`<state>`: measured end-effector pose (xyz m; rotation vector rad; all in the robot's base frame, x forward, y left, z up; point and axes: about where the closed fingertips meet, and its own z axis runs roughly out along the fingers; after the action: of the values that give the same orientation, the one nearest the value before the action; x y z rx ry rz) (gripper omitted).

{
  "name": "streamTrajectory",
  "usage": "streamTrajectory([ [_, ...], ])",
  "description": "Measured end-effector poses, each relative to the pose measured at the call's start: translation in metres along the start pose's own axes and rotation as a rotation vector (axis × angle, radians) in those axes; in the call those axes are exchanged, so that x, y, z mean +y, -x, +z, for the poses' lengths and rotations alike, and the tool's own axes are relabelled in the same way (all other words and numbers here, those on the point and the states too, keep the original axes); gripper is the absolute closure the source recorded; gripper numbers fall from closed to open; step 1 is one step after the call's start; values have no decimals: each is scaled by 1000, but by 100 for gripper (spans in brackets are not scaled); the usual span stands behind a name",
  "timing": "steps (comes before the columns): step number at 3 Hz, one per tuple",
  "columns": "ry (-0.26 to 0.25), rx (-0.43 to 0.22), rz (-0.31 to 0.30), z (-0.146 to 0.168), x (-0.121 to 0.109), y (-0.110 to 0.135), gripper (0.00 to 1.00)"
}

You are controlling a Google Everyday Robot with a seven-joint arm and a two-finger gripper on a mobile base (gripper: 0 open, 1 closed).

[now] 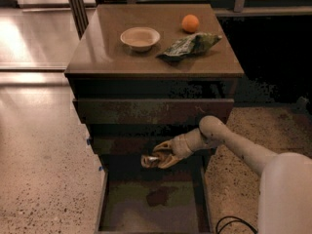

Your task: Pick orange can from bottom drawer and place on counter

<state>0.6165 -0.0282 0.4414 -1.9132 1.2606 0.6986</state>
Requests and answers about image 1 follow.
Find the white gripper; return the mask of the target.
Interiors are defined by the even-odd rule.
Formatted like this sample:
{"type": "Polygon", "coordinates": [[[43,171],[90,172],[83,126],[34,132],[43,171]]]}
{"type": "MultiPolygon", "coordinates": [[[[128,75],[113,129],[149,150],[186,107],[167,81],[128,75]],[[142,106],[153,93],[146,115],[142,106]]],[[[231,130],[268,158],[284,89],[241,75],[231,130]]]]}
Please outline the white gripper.
{"type": "Polygon", "coordinates": [[[153,148],[154,152],[171,152],[173,154],[158,153],[159,158],[158,168],[167,169],[180,161],[186,159],[193,154],[190,149],[186,135],[175,136],[172,140],[166,140],[156,145],[153,148]]]}

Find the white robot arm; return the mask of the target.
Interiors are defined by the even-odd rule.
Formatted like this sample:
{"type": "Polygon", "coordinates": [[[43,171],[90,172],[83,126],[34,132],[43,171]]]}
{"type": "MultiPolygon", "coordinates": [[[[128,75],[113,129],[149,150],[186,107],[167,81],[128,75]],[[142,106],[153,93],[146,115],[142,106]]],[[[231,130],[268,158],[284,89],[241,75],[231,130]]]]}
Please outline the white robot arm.
{"type": "Polygon", "coordinates": [[[312,159],[277,154],[230,131],[218,118],[206,116],[199,127],[154,147],[166,169],[201,149],[225,145],[260,176],[258,234],[312,234],[312,159]]]}

